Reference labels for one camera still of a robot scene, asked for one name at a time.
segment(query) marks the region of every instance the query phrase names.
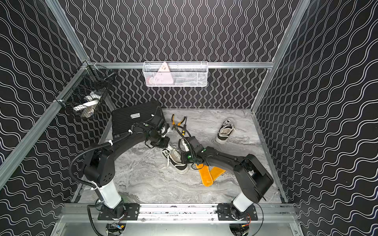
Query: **cable tie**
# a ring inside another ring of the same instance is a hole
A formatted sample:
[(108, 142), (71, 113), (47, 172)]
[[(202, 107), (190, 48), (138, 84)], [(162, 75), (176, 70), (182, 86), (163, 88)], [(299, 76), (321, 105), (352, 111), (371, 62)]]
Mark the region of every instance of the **cable tie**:
[(96, 184), (95, 182), (91, 181), (91, 183), (93, 183), (93, 184), (96, 186), (96, 188), (91, 188), (91, 190), (96, 190), (96, 189), (98, 189), (98, 186), (97, 186), (97, 184)]

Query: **marble floor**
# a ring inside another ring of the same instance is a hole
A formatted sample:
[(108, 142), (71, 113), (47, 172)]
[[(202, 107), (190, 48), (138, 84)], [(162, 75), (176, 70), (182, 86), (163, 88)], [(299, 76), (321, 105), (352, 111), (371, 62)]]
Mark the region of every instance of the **marble floor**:
[[(188, 117), (187, 129), (204, 146), (212, 146), (222, 152), (246, 156), (255, 155), (269, 171), (269, 165), (261, 147), (257, 131), (248, 110), (164, 110), (166, 120), (175, 114), (176, 120)], [(215, 145), (214, 138), (227, 117), (236, 121), (236, 129), (223, 145)], [(170, 144), (177, 148), (179, 135), (169, 132)], [(159, 148), (149, 149), (139, 143), (122, 154), (115, 162), (114, 182), (125, 202), (143, 203), (221, 203), (231, 202), (240, 192), (233, 173), (225, 172), (212, 186), (205, 187), (197, 170), (192, 168), (178, 174)], [(94, 202), (97, 196), (89, 187), (81, 192), (80, 202)], [(273, 184), (261, 203), (281, 203), (278, 188)]]

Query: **pink object in basket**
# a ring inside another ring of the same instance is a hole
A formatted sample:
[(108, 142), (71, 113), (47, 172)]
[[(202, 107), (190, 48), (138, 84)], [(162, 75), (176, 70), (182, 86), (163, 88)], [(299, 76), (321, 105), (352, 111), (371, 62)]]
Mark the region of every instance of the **pink object in basket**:
[(163, 62), (158, 70), (158, 72), (155, 74), (154, 77), (150, 78), (150, 84), (172, 84), (173, 78), (170, 72), (168, 64), (166, 62)]

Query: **white wire basket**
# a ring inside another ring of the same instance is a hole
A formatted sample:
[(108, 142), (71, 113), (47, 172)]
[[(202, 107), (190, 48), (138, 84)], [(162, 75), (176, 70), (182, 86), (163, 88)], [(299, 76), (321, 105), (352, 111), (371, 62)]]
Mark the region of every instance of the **white wire basket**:
[(143, 75), (149, 87), (205, 87), (208, 62), (144, 62)]

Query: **black and white sneaker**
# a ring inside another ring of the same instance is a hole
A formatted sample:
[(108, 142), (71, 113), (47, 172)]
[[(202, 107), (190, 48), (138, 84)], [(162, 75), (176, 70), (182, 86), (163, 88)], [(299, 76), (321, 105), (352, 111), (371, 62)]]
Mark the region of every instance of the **black and white sneaker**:
[(167, 159), (167, 168), (169, 163), (176, 169), (179, 174), (184, 174), (189, 170), (187, 164), (182, 164), (181, 156), (178, 151), (168, 144), (167, 148), (161, 151), (161, 155)]
[(218, 131), (218, 135), (215, 141), (220, 144), (225, 144), (228, 137), (231, 135), (232, 131), (235, 129), (235, 120), (232, 118), (227, 118)]

